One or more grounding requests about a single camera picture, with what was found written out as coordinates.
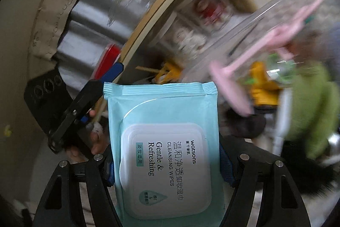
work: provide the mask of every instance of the pink plastic toy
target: pink plastic toy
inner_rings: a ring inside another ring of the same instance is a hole
[[[243,117],[253,114],[246,91],[233,78],[234,72],[261,50],[276,51],[283,59],[292,59],[293,54],[285,48],[285,45],[302,30],[305,20],[322,2],[323,0],[315,0],[311,5],[302,7],[290,21],[271,29],[230,65],[223,67],[218,61],[210,63],[212,80],[235,112]]]

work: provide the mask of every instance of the silver screw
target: silver screw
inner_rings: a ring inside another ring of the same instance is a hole
[[[66,161],[66,160],[61,161],[61,162],[59,163],[59,166],[60,166],[60,167],[65,167],[65,166],[67,166],[67,161]]]
[[[95,159],[96,161],[100,161],[103,158],[103,154],[96,154],[93,159]]]
[[[283,162],[280,161],[280,160],[277,160],[277,161],[275,162],[275,164],[276,164],[278,167],[283,167]]]
[[[241,158],[242,160],[244,160],[244,161],[248,161],[248,160],[249,160],[248,154],[241,154],[241,155],[240,155],[240,158]]]

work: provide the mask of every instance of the green plush toy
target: green plush toy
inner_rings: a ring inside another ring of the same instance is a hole
[[[309,61],[297,68],[292,90],[291,123],[285,140],[304,138],[306,156],[315,160],[339,125],[339,88],[322,63]]]

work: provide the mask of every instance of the silver corrugated sheet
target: silver corrugated sheet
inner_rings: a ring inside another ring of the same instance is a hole
[[[56,58],[59,71],[72,96],[89,80],[101,54],[109,43],[122,47],[137,27],[145,7],[120,10],[108,26],[113,0],[79,0],[69,16],[60,39]]]

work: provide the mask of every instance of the light blue package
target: light blue package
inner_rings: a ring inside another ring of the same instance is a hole
[[[217,89],[105,83],[124,227],[219,226],[225,213]]]

